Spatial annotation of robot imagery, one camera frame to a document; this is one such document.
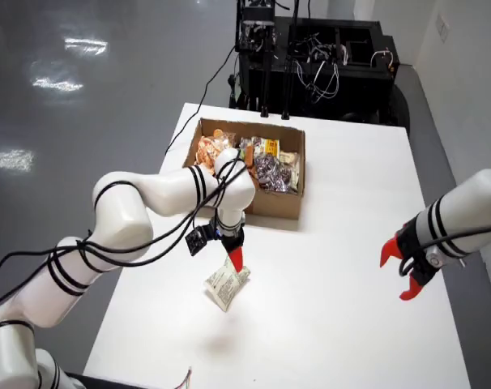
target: black metal frame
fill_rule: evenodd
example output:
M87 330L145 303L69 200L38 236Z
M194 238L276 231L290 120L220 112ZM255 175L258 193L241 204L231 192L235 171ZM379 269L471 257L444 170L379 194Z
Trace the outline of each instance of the black metal frame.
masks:
M387 113L390 111L389 101L399 67L399 56L396 52L393 38L383 35L379 22L298 19L299 0L296 0L292 18L275 17L276 45L274 47L269 46L269 49L267 49L268 44L266 42L265 51L262 52L263 57L259 57L259 53L243 50L239 47L239 28L241 17L243 16L241 5L243 4L244 0L237 0L237 31L235 39L237 51L241 54L240 82L241 90L243 91L237 103L239 108L247 109L246 103L249 103L250 110L258 110L260 108L262 116L267 116L268 106L270 111L281 113L283 119L289 118L289 111L300 116L332 119L341 119L345 114L350 114L350 117L352 115L359 116L360 114L368 118L373 116L374 112L377 112L376 114L381 122L390 121L384 116L388 116ZM367 66L366 63L352 62L349 62L347 66L343 66L338 61L341 86L345 86L345 88L339 89L339 95L333 102L332 100L325 101L324 99L319 102L323 106L322 111L325 110L325 105L327 105L327 112L330 111L330 115L327 116L327 113L320 112L320 108L316 108L317 113L302 112L300 109L301 95L304 91L301 90L300 83L295 83L294 80L295 65L293 59L297 55L294 52L295 46L293 42L298 37L298 34L299 38L297 39L301 39L301 31L307 32L307 28L327 29L331 42L336 44L337 58L340 58L341 42L349 45L344 40L344 34L348 30L364 30L369 34L369 42L373 46L373 51L388 48L393 53L393 66L389 70L389 57L383 58L381 56L377 56L374 59L373 67ZM353 42L352 47L348 47L348 49L358 49L359 43L362 42ZM308 75L316 74L318 66L306 63L301 65ZM331 77L332 74L333 65L327 64L323 67L320 78L326 79ZM270 95L270 88L281 90L282 95L279 93L274 96Z

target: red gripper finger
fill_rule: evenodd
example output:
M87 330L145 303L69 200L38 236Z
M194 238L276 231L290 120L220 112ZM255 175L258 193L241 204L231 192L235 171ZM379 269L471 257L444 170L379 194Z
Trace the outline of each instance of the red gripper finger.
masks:
M421 292L422 286L416 282L416 280L413 277L409 277L409 290L402 292L400 294L400 299L404 301L409 301L418 296L418 293Z
M399 246L397 245L397 237L393 237L384 244L381 251L381 267L383 267L390 257L396 257L402 259Z
M238 247L237 249L233 250L231 253L228 254L229 259L231 259L231 262L233 263L233 266L235 267L235 270L240 272L244 266L244 258L242 256L242 248Z

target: black stripe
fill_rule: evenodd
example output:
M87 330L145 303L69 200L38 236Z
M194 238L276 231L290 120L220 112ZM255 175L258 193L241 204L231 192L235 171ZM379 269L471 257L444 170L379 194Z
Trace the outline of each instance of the black stripe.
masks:
M58 385L57 385L58 364L54 359L53 359L53 362L54 362L54 376L53 376L53 383L51 384L51 389L57 389L57 387L58 387Z
M198 165L194 165L194 168L197 170L197 173L199 173L200 185L203 187L203 199L205 199L206 198L206 180L204 180L203 171L200 169L200 167Z
M105 193L110 188L114 188L115 186L118 186L118 185L130 185L130 186L134 187L139 192L136 185L134 185L132 182L128 182L128 181L111 182L110 184L105 186L102 190L100 190L100 193L96 196L96 200L94 200L94 209L96 209L96 205L98 205L98 201L100 201L100 197L102 196L102 194Z
M49 274L51 275L51 278L53 278L53 281L55 282L55 284L58 285L58 287L63 290L65 293L71 295L71 296L76 296L76 297L80 297L83 295L83 292L76 292L75 290L69 288L67 285L65 285L62 280L60 280L57 276L57 274L54 272L54 269L53 269L53 262L52 261L49 261L48 262L48 271L49 271Z
M434 207L435 204L436 203L432 203L431 204L431 206L429 207L428 213L427 213L427 222L428 222L428 225L429 225L429 232L431 233L431 237L433 237L433 239L437 239L438 238L437 232L434 230L434 225L433 225L433 207ZM447 251L447 249L443 246L442 243L438 243L437 244L437 247L438 247L438 249L440 249L440 251L443 254L447 255L448 257L456 258L456 256L454 256L449 251Z
M80 249L80 250L78 250L78 252L80 253L80 257L82 257L83 263L85 263L85 266L87 266L89 269L91 269L92 271L95 271L96 273L99 273L99 274L103 274L103 273L107 272L105 270L100 270L100 269L95 268L92 265L92 263L89 262L84 250Z
M438 224L438 229L440 230L440 234L443 237L446 237L447 236L447 231L443 227L442 216L440 215L440 204L442 202L442 199L443 199L443 196L440 199L438 199L437 208L435 209L435 215L437 217L437 224ZM460 255L462 255L464 257L467 256L467 255L469 255L469 253L466 253L465 251L463 251L460 248L458 248L457 245L455 243L453 243L453 241L446 241L446 244L450 247L451 250L453 250L457 254L460 254Z
M191 171L191 175L194 176L195 180L195 188L197 189L197 205L200 203L200 186L199 180L197 179L197 174L195 174L193 166L188 166L188 169Z
M54 361L54 365L56 366L57 368L57 389L60 387L60 366L58 366L58 363L56 361Z
M80 284L77 280L75 280L73 277L69 276L69 274L67 274L67 271L66 269L63 268L62 264L60 263L60 258L57 258L56 255L53 255L53 259L52 259L53 262L55 262L55 264L57 265L57 269L58 269L58 272L60 273L60 275L71 285L73 285L75 288L78 288L78 289L87 289L89 287L89 285L85 285L85 284Z
M28 323L24 322L23 320L3 320L0 322L0 328L5 327L5 326L23 326L26 327L27 329L31 330L33 334L35 334L35 330L33 329L33 326Z

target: paper packet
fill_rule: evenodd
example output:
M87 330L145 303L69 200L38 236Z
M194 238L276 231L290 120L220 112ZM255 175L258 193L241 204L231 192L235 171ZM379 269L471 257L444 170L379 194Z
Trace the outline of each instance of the paper packet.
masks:
M246 282L250 273L251 271L246 266L237 273L231 259L227 257L224 265L204 282L204 286L217 305L224 312L227 312L229 304Z

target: white wall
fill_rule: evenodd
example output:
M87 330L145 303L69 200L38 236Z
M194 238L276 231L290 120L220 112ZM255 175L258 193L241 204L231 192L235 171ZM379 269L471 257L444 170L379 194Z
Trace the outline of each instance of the white wall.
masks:
M371 20L374 14L375 0L356 0L353 6L355 20Z
M378 20L393 36L401 63L415 65L435 0L356 0L356 20Z
M353 19L355 0L328 0L328 19Z
M456 181L491 168L491 0L438 0L416 69ZM481 253L491 280L491 246Z

